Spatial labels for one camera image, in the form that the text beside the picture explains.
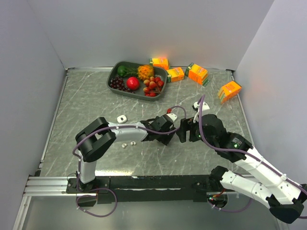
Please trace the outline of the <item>white square charging case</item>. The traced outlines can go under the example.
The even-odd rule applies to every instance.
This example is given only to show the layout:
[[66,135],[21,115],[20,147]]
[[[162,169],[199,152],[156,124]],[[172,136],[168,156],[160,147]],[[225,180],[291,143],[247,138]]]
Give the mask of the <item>white square charging case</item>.
[[120,116],[118,116],[117,117],[117,122],[119,123],[119,124],[124,124],[124,123],[126,123],[127,122],[127,117],[125,116],[125,115],[120,115]]

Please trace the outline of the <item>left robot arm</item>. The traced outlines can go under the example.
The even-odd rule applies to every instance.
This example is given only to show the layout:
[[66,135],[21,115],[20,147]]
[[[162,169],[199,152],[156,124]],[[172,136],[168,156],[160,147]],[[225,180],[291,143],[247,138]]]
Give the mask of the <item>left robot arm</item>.
[[176,132],[177,115],[164,114],[134,124],[116,124],[99,117],[79,132],[72,153],[78,158],[77,190],[91,192],[97,161],[112,144],[123,141],[154,141],[167,145]]

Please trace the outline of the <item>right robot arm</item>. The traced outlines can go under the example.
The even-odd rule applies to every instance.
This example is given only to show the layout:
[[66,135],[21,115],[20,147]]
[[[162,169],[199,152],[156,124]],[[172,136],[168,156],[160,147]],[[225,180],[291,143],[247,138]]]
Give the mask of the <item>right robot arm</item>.
[[273,216],[287,224],[302,218],[303,203],[307,199],[306,184],[294,182],[277,170],[243,136],[228,132],[216,115],[203,115],[200,121],[181,119],[177,135],[182,143],[203,141],[219,156],[256,178],[251,181],[217,166],[209,179],[213,190],[225,188],[244,194],[262,203]]

